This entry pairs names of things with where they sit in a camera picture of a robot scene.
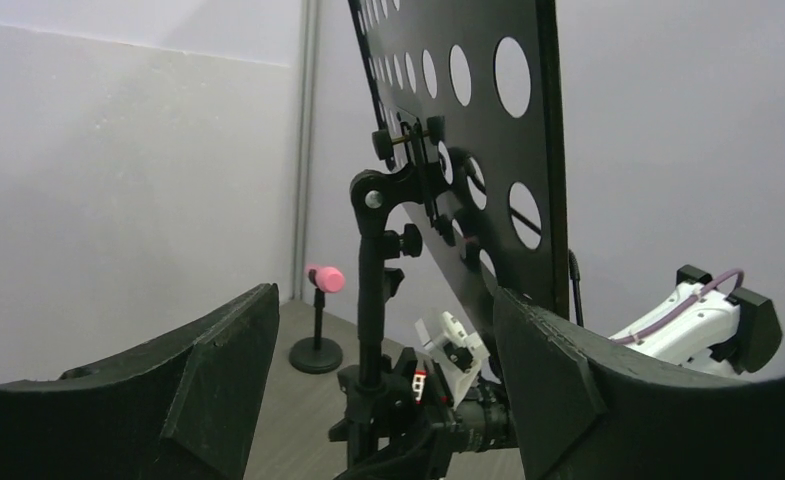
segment white wall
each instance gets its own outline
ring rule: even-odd
[[[558,22],[569,238],[589,327],[621,329],[694,263],[745,268],[785,330],[785,0],[565,0]],[[307,252],[350,275],[329,305],[354,320],[348,185],[381,166],[346,2],[323,2],[320,32]],[[426,309],[462,313],[425,257],[399,262],[408,279],[388,308],[387,335],[411,345]],[[785,340],[764,375],[784,372]]]
[[[290,298],[301,2],[33,3],[0,1],[0,382]]]

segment screw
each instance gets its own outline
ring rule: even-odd
[[[368,208],[380,208],[383,205],[383,194],[377,190],[372,190],[366,194],[366,206]]]

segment black perforated panel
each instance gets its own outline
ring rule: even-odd
[[[428,161],[445,162],[439,152],[447,148],[450,188],[434,194],[440,213],[456,220],[465,238],[443,240],[430,227],[424,207],[407,205],[406,209],[490,349],[496,353],[494,279],[483,275],[489,263],[494,264],[500,285],[568,318],[565,161],[554,2],[350,0],[350,4],[380,128],[388,128],[394,137],[406,131],[400,122],[445,117],[444,146],[428,143]],[[425,52],[432,62],[425,61]],[[399,165],[407,161],[402,146],[396,158]],[[477,189],[472,193],[468,175],[473,173],[467,165],[473,163],[482,171],[485,205]],[[518,182],[522,186],[514,187]],[[517,231],[510,214],[511,188],[514,202],[519,192],[530,192],[535,199],[535,207],[532,201],[514,207],[541,225],[541,239],[526,227]],[[491,262],[486,259],[484,264],[481,250]]]

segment purple cable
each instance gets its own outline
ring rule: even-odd
[[[707,282],[707,285],[705,285],[704,288],[701,289],[701,293],[699,295],[693,293],[692,295],[689,296],[689,298],[681,302],[677,307],[673,308],[671,312],[667,313],[660,320],[657,320],[653,324],[643,328],[642,330],[635,333],[634,335],[622,337],[622,338],[616,338],[613,341],[618,343],[619,345],[630,345],[636,342],[637,340],[641,341],[643,338],[659,331],[666,325],[672,323],[674,319],[678,318],[678,316],[680,316],[683,312],[685,312],[689,307],[695,305],[695,302],[697,302],[701,297],[707,295],[713,290],[716,290],[717,288],[719,288],[719,285],[728,281],[734,276],[737,277],[737,283],[735,288],[741,287],[743,280],[745,280],[745,272],[741,268],[734,268],[728,270],[727,272]]]

